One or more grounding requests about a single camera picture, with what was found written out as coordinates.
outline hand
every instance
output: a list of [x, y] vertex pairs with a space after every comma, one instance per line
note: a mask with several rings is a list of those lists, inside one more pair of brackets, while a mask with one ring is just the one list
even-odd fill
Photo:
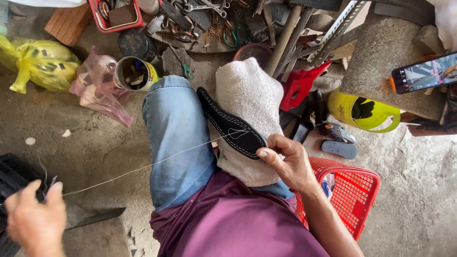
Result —
[[51, 186], [46, 203], [35, 198], [40, 180], [5, 201], [8, 211], [8, 233], [26, 250], [28, 257], [64, 257], [62, 235], [67, 223], [61, 182]]
[[288, 187], [302, 192], [319, 186], [308, 154], [299, 142], [273, 134], [267, 143], [269, 148], [258, 149], [257, 155], [275, 169]]

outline leg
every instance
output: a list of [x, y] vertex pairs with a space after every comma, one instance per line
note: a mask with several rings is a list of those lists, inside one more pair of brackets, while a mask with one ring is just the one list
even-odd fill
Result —
[[286, 186], [282, 180], [268, 186], [251, 187], [251, 189], [259, 192], [269, 192], [274, 196], [281, 197], [286, 200], [294, 196], [294, 194], [289, 191], [289, 187]]
[[[179, 76], [154, 83], [143, 102], [153, 163], [209, 142], [207, 120], [191, 84]], [[155, 211], [185, 203], [206, 185], [216, 169], [211, 144], [152, 166], [151, 196]]]

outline fingernail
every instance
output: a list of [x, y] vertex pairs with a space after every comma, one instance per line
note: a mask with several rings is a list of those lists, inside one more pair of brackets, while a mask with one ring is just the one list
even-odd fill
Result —
[[268, 153], [265, 151], [260, 151], [258, 154], [259, 157], [266, 157], [267, 155], [268, 155]]
[[64, 184], [62, 182], [56, 182], [53, 187], [56, 189], [56, 190], [62, 190], [64, 188]]

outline yellow plastic bowl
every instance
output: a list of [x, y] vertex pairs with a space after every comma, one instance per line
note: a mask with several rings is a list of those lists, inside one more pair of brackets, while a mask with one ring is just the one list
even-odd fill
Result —
[[[352, 127], [361, 128], [363, 130], [375, 133], [383, 133], [394, 130], [400, 124], [400, 109], [392, 107], [387, 104], [383, 104], [377, 101], [374, 102], [373, 115], [365, 119], [353, 119], [352, 118], [352, 107], [358, 99], [358, 96], [346, 95], [340, 93], [340, 88], [333, 90], [330, 93], [327, 101], [327, 107], [330, 114], [344, 124], [348, 124]], [[393, 116], [392, 123], [384, 129], [373, 130], [374, 128], [381, 125], [390, 116]]]

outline smartphone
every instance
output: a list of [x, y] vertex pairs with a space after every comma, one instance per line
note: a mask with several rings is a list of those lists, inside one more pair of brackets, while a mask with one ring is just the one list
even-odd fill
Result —
[[399, 95], [457, 82], [457, 52], [394, 69], [392, 78]]

